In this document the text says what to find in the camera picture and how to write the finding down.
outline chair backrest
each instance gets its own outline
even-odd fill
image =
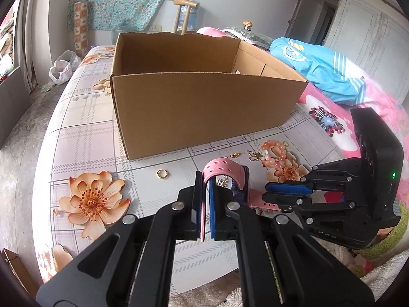
[[[187,24],[189,22],[190,9],[192,7],[196,8],[199,5],[199,2],[190,1],[190,0],[173,0],[173,4],[175,6],[179,6],[179,8],[177,10],[177,14],[176,14],[175,27],[174,27],[173,33],[177,32],[177,26],[179,25],[181,7],[182,6],[187,6],[185,20],[183,21],[183,27],[182,27],[182,31],[181,31],[181,33],[184,35],[186,33],[186,31],[187,31]]]

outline white plastic bag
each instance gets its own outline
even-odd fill
[[[72,67],[68,61],[56,61],[54,66],[50,68],[50,79],[55,84],[63,84],[72,77]]]
[[[74,71],[77,70],[81,58],[73,51],[65,51],[54,62],[54,66],[50,68],[50,79],[55,84],[63,84],[70,80]]]
[[[71,64],[72,71],[76,71],[81,63],[81,58],[73,51],[65,51],[57,58],[57,61],[61,60],[68,61]]]

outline orange flower print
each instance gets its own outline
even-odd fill
[[[106,60],[109,57],[106,56],[105,54],[91,54],[90,56],[87,56],[86,58],[84,58],[84,60],[81,61],[80,66],[86,65],[86,64],[90,64],[90,63],[96,63],[98,62],[98,60]]]

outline cardboard box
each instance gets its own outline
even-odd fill
[[[26,268],[21,262],[18,254],[6,248],[1,252],[3,260],[9,265],[10,271],[16,276],[19,283],[25,288],[28,294],[35,299],[38,291],[38,285],[28,274]]]
[[[244,41],[169,32],[120,34],[111,74],[128,159],[280,126],[307,85]]]

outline pink fabric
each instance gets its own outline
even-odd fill
[[[215,28],[200,28],[196,33],[211,37],[228,37],[225,32]]]

